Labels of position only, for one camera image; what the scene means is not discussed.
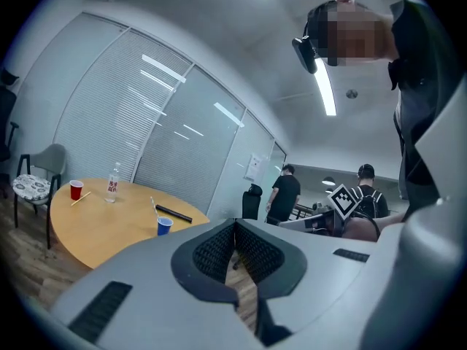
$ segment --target table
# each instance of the table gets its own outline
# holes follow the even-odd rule
[[[150,196],[158,205],[193,218],[193,223],[159,211],[174,221],[170,232],[209,222],[197,208],[153,188],[120,181],[114,203],[104,200],[108,179],[81,179],[81,195],[74,206],[70,185],[61,187],[52,199],[50,218],[58,240],[68,252],[89,268],[96,268],[127,246],[157,237],[157,219]]]

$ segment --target wooden floor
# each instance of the wooden floor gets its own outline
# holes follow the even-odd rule
[[[19,203],[19,228],[15,228],[12,199],[12,193],[6,200],[0,198],[0,250],[3,262],[7,264],[10,281],[16,290],[49,309],[57,297],[83,277],[88,269],[70,257],[56,241],[53,232],[52,248],[47,250],[44,209],[39,209],[36,216],[32,206]],[[225,284],[238,292],[240,307],[237,313],[254,330],[256,286],[244,266],[240,265],[235,271],[231,262]]]

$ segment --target patterned seat cushion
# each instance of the patterned seat cushion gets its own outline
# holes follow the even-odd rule
[[[27,201],[40,201],[49,195],[50,182],[38,176],[23,174],[13,180],[13,190]]]

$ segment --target man in black shirt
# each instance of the man in black shirt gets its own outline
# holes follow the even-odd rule
[[[360,212],[364,212],[366,215],[372,218],[383,218],[389,215],[389,210],[387,210],[387,202],[384,195],[373,188],[374,184],[374,168],[372,165],[366,163],[365,165],[360,166],[358,169],[358,186],[357,188],[350,188],[350,193],[354,196],[355,200],[359,201],[363,197],[367,197],[374,201],[375,207],[377,209],[376,214],[368,214],[365,209],[359,209]]]
[[[390,8],[392,15],[387,16],[355,0],[328,1],[309,12],[308,39],[304,38],[329,66],[390,62],[392,89],[399,87],[401,91],[393,115],[402,153],[399,188],[401,197],[409,200],[409,209],[405,214],[378,219],[381,229],[404,222],[414,211],[438,199],[433,178],[415,144],[441,113],[464,74],[447,32],[423,0],[401,0]],[[347,237],[376,240],[367,219],[351,220],[346,226]]]
[[[268,216],[267,222],[277,225],[279,222],[289,220],[290,213],[300,198],[300,183],[294,177],[295,168],[285,165],[282,175],[279,176],[272,186],[271,197],[266,205]]]

